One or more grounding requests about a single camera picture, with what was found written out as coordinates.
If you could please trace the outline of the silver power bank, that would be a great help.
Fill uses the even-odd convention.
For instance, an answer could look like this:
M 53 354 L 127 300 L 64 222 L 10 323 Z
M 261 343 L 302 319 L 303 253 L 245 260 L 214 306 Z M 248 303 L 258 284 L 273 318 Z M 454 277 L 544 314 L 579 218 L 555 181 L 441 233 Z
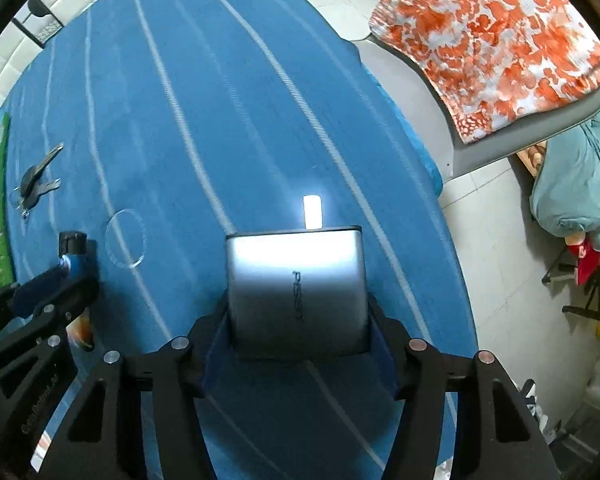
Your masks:
M 362 230 L 325 226 L 316 194 L 302 207 L 301 230 L 226 239 L 230 336 L 243 359 L 331 359 L 370 345 Z

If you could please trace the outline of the black car key bunch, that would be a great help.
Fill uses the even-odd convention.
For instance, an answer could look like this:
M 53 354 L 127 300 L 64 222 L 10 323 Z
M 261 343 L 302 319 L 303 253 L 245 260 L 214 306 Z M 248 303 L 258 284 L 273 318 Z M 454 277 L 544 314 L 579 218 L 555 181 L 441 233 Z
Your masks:
M 42 196 L 60 188 L 60 179 L 45 181 L 43 176 L 46 168 L 63 149 L 64 144 L 60 142 L 45 155 L 42 162 L 29 167 L 21 177 L 19 185 L 12 191 L 12 196 L 15 197 L 15 207 L 23 219 L 29 217 L 30 211 L 38 204 Z

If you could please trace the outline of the red cloth item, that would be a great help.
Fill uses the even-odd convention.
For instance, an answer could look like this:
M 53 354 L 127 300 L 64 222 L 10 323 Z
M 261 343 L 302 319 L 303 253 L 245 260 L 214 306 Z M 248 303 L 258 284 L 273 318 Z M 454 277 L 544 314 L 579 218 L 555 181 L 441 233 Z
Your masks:
M 565 243 L 568 252 L 576 258 L 576 283 L 583 286 L 600 266 L 600 252 L 593 247 L 592 240 L 585 233 L 566 236 Z

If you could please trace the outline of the blue striped tablecloth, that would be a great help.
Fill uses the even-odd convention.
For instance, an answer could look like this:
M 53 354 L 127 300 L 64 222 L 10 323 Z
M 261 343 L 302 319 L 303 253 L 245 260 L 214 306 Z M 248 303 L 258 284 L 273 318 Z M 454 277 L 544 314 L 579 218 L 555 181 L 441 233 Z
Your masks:
M 20 280 L 57 258 L 61 231 L 97 245 L 96 348 L 148 353 L 213 311 L 225 237 L 359 226 L 368 289 L 445 353 L 477 335 L 452 238 L 405 122 L 306 0 L 98 0 L 19 76 L 6 180 L 51 149 L 59 190 L 8 215 Z

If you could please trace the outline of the teal fabric bundle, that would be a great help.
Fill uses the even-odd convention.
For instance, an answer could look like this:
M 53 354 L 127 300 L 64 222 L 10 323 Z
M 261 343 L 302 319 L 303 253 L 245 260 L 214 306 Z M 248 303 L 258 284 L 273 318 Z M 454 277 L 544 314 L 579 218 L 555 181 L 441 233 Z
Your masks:
M 600 113 L 547 140 L 530 211 L 550 234 L 586 234 L 600 252 Z

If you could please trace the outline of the grey chair seat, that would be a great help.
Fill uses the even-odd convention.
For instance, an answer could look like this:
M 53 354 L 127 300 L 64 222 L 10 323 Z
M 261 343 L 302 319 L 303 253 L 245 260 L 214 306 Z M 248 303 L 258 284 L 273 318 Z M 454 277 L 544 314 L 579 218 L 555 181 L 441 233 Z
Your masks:
M 598 88 L 580 100 L 522 115 L 513 122 L 491 114 L 486 104 L 455 116 L 426 74 L 402 52 L 372 35 L 354 45 L 365 67 L 422 140 L 444 182 L 546 141 L 600 112 Z

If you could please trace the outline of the orange white floral cloth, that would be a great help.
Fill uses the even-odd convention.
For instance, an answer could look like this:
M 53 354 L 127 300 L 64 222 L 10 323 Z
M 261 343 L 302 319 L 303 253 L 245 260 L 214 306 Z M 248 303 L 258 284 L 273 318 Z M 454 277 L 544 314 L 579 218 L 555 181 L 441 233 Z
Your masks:
M 486 104 L 513 122 L 600 88 L 600 40 L 569 0 L 379 0 L 370 31 L 455 116 Z

